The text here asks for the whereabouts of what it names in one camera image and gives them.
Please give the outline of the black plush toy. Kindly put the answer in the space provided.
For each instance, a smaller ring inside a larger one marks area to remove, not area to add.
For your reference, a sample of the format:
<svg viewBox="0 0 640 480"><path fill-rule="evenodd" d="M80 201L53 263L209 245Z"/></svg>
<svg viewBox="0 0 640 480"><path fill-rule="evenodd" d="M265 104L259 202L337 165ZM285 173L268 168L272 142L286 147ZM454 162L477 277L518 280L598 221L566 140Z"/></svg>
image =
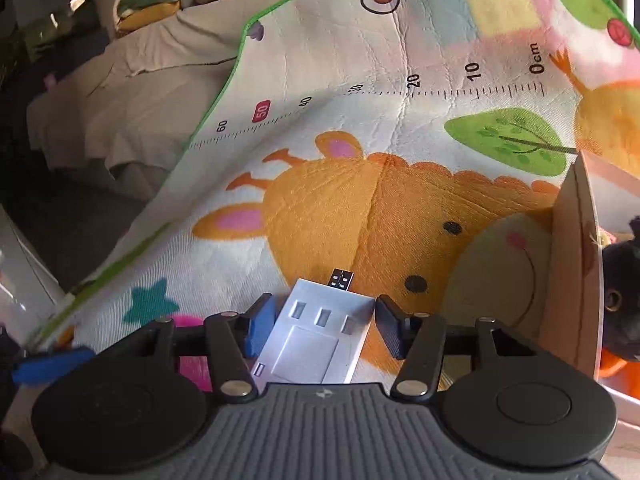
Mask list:
<svg viewBox="0 0 640 480"><path fill-rule="evenodd" d="M629 222L632 237L602 252L603 347L629 362L639 361L639 217Z"/></svg>

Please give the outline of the pink cardboard box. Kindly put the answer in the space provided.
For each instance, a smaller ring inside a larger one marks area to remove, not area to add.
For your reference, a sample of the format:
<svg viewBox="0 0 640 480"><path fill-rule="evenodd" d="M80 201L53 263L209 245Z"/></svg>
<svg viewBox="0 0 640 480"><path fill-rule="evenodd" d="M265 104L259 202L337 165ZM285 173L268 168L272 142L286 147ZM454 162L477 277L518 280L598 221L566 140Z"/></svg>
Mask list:
<svg viewBox="0 0 640 480"><path fill-rule="evenodd" d="M592 379L599 377L604 320L600 230L629 233L639 180L582 151L553 206L551 259L539 342Z"/></svg>

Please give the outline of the orange plastic toy scoop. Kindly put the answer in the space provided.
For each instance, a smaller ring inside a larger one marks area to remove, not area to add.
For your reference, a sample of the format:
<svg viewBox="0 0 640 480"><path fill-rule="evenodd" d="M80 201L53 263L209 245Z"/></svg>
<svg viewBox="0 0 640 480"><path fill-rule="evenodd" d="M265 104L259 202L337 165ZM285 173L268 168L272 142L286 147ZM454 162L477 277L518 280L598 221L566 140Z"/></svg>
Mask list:
<svg viewBox="0 0 640 480"><path fill-rule="evenodd" d="M632 377L635 374L636 366L634 364L616 356L616 354L608 351L608 349L602 349L598 368L598 377L600 379L614 376Z"/></svg>

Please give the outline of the white usb hub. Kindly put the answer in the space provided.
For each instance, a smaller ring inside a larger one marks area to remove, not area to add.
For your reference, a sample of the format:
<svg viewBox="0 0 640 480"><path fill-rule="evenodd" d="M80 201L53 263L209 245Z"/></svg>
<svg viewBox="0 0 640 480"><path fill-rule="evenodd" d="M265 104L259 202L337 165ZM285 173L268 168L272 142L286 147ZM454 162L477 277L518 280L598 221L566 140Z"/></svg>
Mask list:
<svg viewBox="0 0 640 480"><path fill-rule="evenodd" d="M352 380L374 312L372 297L349 290L353 277L335 269L326 284L297 280L255 360L259 390Z"/></svg>

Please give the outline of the colourful cartoon play mat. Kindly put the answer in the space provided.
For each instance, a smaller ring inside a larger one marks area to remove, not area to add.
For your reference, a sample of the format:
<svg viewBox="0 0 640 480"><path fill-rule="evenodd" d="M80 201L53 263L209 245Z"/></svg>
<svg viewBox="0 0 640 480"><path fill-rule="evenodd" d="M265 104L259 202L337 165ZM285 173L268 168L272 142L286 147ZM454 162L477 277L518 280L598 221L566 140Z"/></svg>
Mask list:
<svg viewBox="0 0 640 480"><path fill-rule="evenodd" d="M282 0L160 192L38 346L302 278L539 340L580 152L639 170L639 34L612 0Z"/></svg>

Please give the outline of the beige covered sofa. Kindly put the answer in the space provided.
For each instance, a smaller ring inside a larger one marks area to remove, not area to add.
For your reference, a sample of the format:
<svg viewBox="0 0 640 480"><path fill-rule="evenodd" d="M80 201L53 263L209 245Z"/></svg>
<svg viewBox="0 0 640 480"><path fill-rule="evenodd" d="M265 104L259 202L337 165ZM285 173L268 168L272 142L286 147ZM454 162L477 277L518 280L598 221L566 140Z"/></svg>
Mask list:
<svg viewBox="0 0 640 480"><path fill-rule="evenodd" d="M281 0L190 6L111 42L26 108L50 169L171 171L230 76L246 23Z"/></svg>

